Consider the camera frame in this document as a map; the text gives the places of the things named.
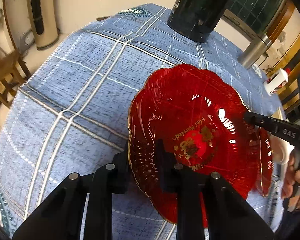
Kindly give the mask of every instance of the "black canister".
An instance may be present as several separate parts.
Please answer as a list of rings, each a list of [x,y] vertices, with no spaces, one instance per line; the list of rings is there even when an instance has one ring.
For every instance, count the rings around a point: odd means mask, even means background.
[[[226,10],[229,0],[176,0],[167,24],[177,33],[205,42]]]

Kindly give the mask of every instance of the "air conditioner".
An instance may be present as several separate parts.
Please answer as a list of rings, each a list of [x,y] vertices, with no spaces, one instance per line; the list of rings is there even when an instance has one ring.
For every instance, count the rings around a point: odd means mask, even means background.
[[[47,49],[59,39],[53,0],[27,0],[27,4],[37,49]]]

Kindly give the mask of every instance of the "silver rivet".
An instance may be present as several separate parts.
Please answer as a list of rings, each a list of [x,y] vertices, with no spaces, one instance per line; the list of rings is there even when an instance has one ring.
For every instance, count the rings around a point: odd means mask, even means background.
[[[214,171],[213,173],[211,173],[211,177],[213,177],[214,179],[219,179],[220,178],[220,173]]]
[[[107,165],[106,165],[106,169],[107,170],[113,170],[115,168],[115,165],[113,164],[113,163],[108,163]]]
[[[75,179],[77,179],[79,177],[79,175],[78,175],[78,173],[71,173],[70,175],[69,175],[69,179],[71,179],[71,180],[75,180]]]
[[[176,163],[174,166],[173,166],[176,170],[182,170],[183,169],[183,165],[181,163]]]

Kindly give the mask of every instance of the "white bottle with red cap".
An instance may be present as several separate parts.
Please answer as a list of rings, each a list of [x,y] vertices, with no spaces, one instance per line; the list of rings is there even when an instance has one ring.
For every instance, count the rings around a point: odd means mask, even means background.
[[[280,88],[282,88],[288,82],[288,75],[290,73],[289,69],[283,70],[278,69],[268,80],[266,80],[263,85],[267,93],[271,96],[275,94]]]

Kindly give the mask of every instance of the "blue tablecloth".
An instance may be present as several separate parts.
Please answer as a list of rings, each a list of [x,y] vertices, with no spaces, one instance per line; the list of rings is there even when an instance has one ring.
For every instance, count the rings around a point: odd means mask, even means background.
[[[146,4],[92,22],[69,35],[19,88],[0,133],[0,217],[11,235],[69,173],[92,173],[122,150],[130,103],[159,68],[209,69],[252,111],[271,115],[281,106],[264,90],[266,76],[237,62],[238,47],[216,32],[206,43],[190,41],[167,26],[169,14]],[[251,192],[248,201],[269,219],[269,200]],[[113,195],[113,239],[175,238],[176,227],[134,181],[127,194]]]

